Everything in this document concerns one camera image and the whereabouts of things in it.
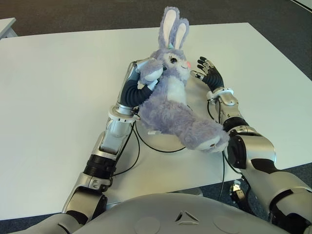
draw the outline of wire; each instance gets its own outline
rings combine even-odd
[[[219,123],[220,123],[220,116],[221,116],[221,103],[220,100],[218,99],[219,102]]]
[[[237,174],[243,175],[241,172],[238,172],[237,170],[235,170],[235,168],[230,164],[230,162],[228,161],[228,159],[227,159],[226,156],[225,156],[224,151],[222,151],[222,155],[223,155],[224,159],[226,160],[226,162],[228,163],[228,165],[231,167],[231,169],[232,169],[234,172],[236,172]]]
[[[125,172],[131,170],[131,169],[136,165],[136,163],[137,163],[137,161],[138,161],[138,158],[140,157],[140,142],[139,142],[139,140],[138,140],[138,137],[137,137],[136,132],[135,132],[135,131],[133,131],[133,132],[134,132],[135,135],[136,135],[137,146],[138,146],[138,152],[137,152],[136,160],[135,160],[135,162],[132,164],[132,166],[129,167],[127,170],[125,170],[125,171],[123,171],[123,172],[116,173],[116,174],[114,174],[114,176],[120,175],[120,174],[122,174],[122,173],[125,173]]]
[[[225,162],[224,162],[224,157],[222,157],[222,158],[223,158],[223,177],[222,177],[222,186],[221,186],[220,193],[219,193],[219,196],[218,196],[217,201],[219,201],[219,200],[220,200],[220,197],[221,197],[221,194],[222,194],[222,191],[223,191],[223,186],[224,186]]]
[[[220,123],[220,114],[221,114],[221,106],[220,106],[220,101],[219,101],[219,123]],[[222,176],[222,185],[221,185],[221,189],[220,189],[220,193],[219,193],[219,196],[218,196],[218,201],[220,200],[220,197],[221,197],[221,194],[222,194],[222,191],[223,191],[223,186],[224,186],[224,175],[225,175],[225,162],[224,162],[224,151],[222,151],[222,160],[223,160],[223,176]]]
[[[135,124],[132,124],[132,125],[131,125],[131,131],[130,131],[130,133],[129,133],[129,135],[128,135],[128,138],[127,138],[125,144],[123,145],[123,147],[122,147],[120,153],[118,154],[118,156],[117,156],[117,158],[116,158],[116,163],[115,163],[115,165],[117,164],[117,162],[118,162],[118,160],[119,160],[119,158],[120,158],[122,152],[123,152],[124,149],[126,148],[126,145],[127,145],[128,141],[129,141],[129,139],[130,139],[130,136],[131,136],[131,134],[132,134],[132,132],[133,132],[134,126],[135,126]]]
[[[137,123],[136,123],[136,122],[135,122],[135,126],[136,126],[136,132],[137,132],[138,137],[141,139],[141,141],[142,141],[146,146],[148,146],[148,147],[151,148],[152,150],[155,150],[155,151],[158,151],[158,152],[161,152],[161,153],[175,153],[175,152],[178,152],[178,151],[181,151],[181,150],[185,149],[185,147],[183,147],[183,148],[181,148],[181,149],[178,149],[178,150],[173,150],[173,151],[163,151],[163,150],[155,149],[154,147],[150,146],[149,144],[147,144],[147,143],[142,139],[142,137],[141,137],[140,134],[138,133],[138,130],[137,130]]]
[[[211,115],[210,110],[209,110],[209,102],[210,102],[210,100],[208,100],[208,103],[207,103],[207,111],[208,111],[210,118],[212,118],[214,120],[215,118]]]

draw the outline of bunny ear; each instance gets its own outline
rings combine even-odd
[[[181,49],[182,45],[189,33],[189,22],[187,19],[180,19],[179,27],[177,28],[175,35],[175,49]]]
[[[162,18],[158,36],[158,43],[160,48],[168,48],[173,44],[172,27],[179,19],[179,10],[176,7],[166,7]]]

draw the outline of white desk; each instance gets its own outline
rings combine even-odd
[[[17,37],[18,35],[11,28],[12,24],[16,21],[15,18],[0,19],[0,39]]]
[[[157,48],[158,28],[75,32],[0,41],[0,219],[60,212],[83,171],[130,61]],[[248,23],[191,26],[184,51],[213,61],[247,122],[270,139],[277,168],[311,162],[312,83]],[[188,103],[207,116],[207,87]],[[218,183],[220,154],[160,154],[141,145],[109,202]],[[137,155],[134,136],[118,171]],[[226,180],[238,178],[228,167]]]

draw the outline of plush rabbit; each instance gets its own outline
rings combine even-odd
[[[176,135],[188,149],[220,152],[228,144],[227,133],[215,121],[198,117],[186,104],[185,85],[191,65],[181,48],[188,32],[187,19],[179,18],[177,8],[166,7],[159,49],[140,71],[142,84],[159,79],[154,92],[139,106],[141,121],[149,130]]]

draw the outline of floor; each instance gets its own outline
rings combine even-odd
[[[1,0],[0,19],[15,17],[13,29],[19,36],[159,27],[167,5],[177,6],[191,25],[249,22],[312,80],[312,14],[290,0]],[[312,186],[311,163],[287,171]],[[228,195],[230,185],[225,183],[220,200],[235,205]],[[220,187],[201,189],[216,199]],[[266,219],[252,193],[249,200],[254,212]],[[0,234],[23,230],[47,216],[0,221]]]

